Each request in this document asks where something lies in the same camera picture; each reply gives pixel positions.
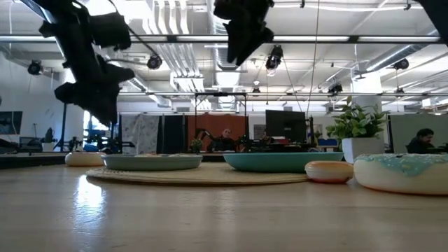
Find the white column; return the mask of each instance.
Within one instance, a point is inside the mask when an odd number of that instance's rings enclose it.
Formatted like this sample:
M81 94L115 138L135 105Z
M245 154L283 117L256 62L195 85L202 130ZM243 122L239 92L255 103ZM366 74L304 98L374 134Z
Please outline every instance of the white column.
M365 77L361 80L353 79L352 92L355 93L381 93L383 92L381 87L381 76L378 72L374 73L367 73L363 75ZM378 112L382 112L382 101L380 96L359 96L359 97L353 97L352 99L353 103L361 106L361 107L367 107L365 108L365 111L368 113L373 113L374 109L373 106L378 107ZM382 140L382 142L385 142L385 139L388 139L385 136L387 135L387 126L384 126L384 132L385 134L379 134L379 138Z

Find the curtain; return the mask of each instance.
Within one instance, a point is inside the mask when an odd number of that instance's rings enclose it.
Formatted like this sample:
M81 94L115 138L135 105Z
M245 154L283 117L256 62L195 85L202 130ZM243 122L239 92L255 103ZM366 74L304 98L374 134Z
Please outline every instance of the curtain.
M122 115L122 141L131 141L135 148L123 148L124 154L155 153L157 151L159 116Z
M161 116L159 121L157 153L176 154L186 152L188 142L187 128L187 116Z
M232 133L230 137L238 140L239 137L245 135L244 132L244 116L240 115L209 115L202 114L197 116L197 128L206 129L214 137L219 137L223 130L229 129ZM195 116L188 116L188 145L195 138ZM203 139L202 150L206 151L211 140L207 136Z

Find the teal bowl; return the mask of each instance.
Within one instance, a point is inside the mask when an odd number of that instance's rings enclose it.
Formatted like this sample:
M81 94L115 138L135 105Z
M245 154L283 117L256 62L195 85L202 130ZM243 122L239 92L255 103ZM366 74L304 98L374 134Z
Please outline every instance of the teal bowl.
M311 161L341 161L344 153L228 153L225 161L241 172L305 173Z

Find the woven placemat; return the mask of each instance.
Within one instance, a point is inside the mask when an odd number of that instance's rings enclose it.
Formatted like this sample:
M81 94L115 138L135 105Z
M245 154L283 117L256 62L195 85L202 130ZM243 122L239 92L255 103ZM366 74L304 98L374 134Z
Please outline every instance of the woven placemat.
M227 163L202 163L198 168L182 171L116 171L98 168L87 175L100 179L114 179L140 183L166 183L184 185L262 185L297 183L307 180L305 174L262 174L240 172Z

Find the white plate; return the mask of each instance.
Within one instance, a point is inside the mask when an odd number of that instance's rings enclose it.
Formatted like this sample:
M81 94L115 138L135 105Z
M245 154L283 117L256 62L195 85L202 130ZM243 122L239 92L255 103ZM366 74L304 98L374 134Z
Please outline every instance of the white plate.
M197 168L202 161L201 155L182 156L135 156L135 155L103 155L107 168L120 171L175 171Z

